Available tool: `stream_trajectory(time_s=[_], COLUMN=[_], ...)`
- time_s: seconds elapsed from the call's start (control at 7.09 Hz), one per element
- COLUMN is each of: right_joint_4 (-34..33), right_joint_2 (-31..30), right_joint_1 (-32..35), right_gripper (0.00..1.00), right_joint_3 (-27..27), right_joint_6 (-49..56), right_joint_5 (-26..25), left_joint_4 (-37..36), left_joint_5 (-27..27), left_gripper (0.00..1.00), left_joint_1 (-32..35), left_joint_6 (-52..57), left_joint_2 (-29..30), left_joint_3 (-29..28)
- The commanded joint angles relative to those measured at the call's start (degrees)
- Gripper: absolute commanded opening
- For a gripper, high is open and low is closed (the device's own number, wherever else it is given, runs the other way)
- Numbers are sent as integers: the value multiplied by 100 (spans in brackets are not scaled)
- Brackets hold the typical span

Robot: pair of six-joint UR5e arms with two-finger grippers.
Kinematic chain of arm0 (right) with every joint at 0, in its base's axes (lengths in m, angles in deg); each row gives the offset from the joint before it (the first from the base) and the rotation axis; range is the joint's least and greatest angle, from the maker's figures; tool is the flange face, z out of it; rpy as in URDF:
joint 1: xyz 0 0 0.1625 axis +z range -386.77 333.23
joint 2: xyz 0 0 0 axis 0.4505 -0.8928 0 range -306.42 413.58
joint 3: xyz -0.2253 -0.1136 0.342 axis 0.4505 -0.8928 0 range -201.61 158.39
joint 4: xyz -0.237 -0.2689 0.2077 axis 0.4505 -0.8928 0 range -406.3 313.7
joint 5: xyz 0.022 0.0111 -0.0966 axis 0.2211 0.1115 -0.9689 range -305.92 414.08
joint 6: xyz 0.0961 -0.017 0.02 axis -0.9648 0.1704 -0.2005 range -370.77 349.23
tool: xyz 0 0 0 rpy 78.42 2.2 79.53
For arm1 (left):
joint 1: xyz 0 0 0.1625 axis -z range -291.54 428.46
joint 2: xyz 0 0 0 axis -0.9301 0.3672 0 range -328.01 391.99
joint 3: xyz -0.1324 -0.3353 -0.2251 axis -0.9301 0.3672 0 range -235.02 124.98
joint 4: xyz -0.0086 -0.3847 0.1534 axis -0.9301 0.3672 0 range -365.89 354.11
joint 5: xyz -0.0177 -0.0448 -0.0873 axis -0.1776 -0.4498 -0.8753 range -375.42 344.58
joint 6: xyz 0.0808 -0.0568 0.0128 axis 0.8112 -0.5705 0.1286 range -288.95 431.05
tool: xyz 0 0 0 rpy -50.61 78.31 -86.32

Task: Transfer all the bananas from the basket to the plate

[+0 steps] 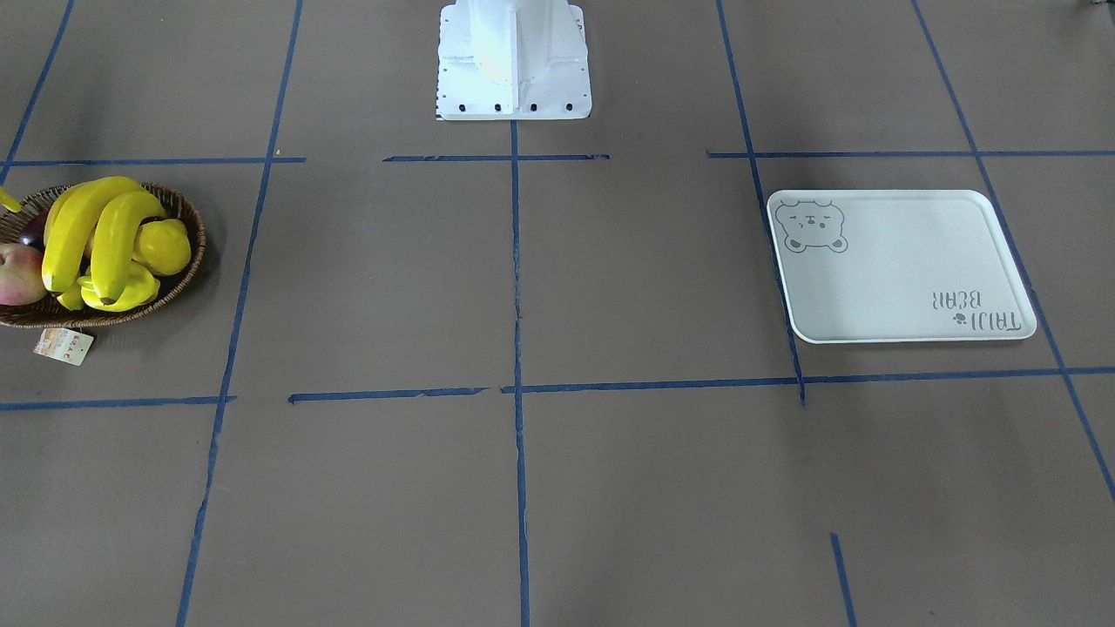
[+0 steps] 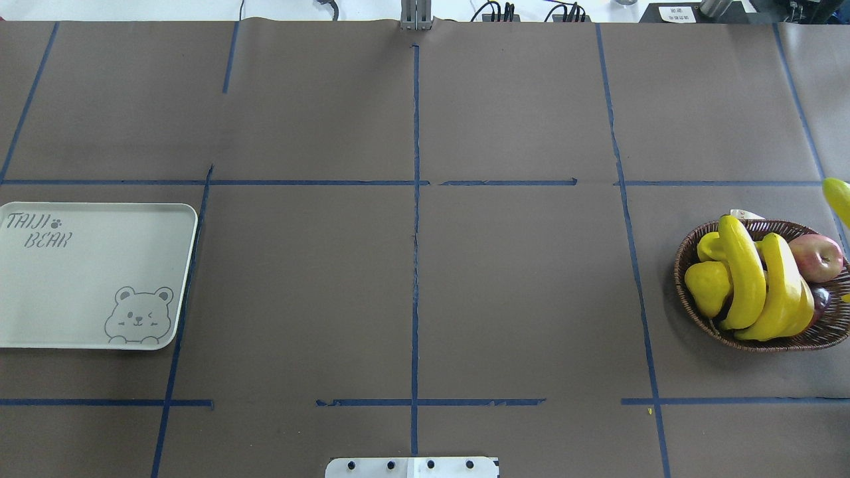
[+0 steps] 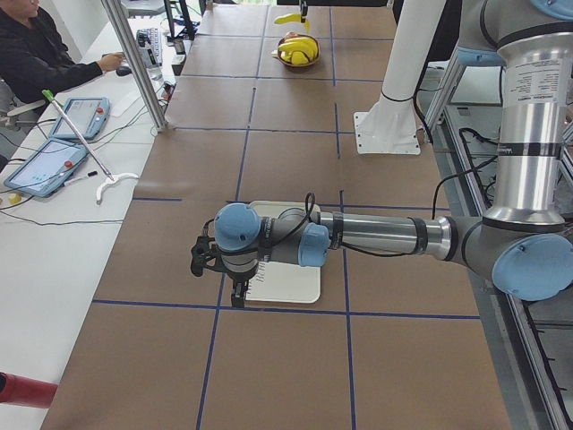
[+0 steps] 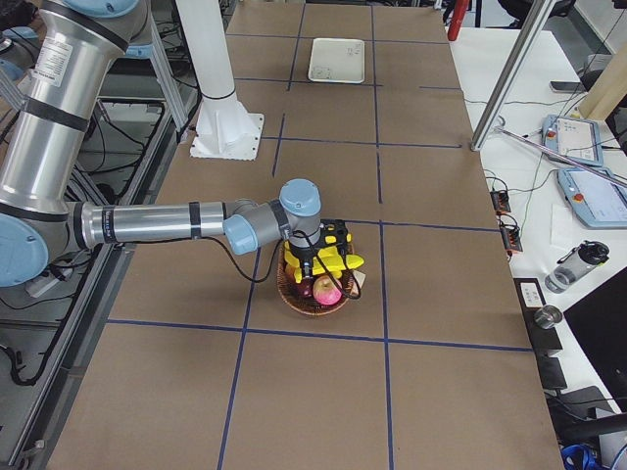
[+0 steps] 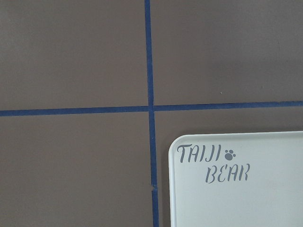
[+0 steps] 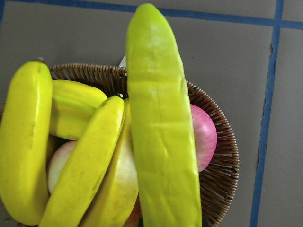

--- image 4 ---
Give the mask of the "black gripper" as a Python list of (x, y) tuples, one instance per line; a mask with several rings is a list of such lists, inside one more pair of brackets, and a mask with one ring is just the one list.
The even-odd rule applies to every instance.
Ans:
[(314, 260), (323, 248), (319, 240), (314, 241), (306, 233), (295, 233), (289, 240), (288, 246), (291, 255), (299, 262), (303, 277), (314, 276)]

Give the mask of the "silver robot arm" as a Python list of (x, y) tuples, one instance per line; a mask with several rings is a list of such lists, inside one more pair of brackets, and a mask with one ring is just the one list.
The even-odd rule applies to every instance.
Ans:
[(264, 204), (95, 206), (64, 194), (112, 63), (156, 35), (147, 1), (46, 1), (47, 34), (1, 168), (1, 283), (38, 276), (64, 254), (100, 244), (159, 243), (224, 236), (237, 255), (320, 235), (316, 185), (285, 183)]

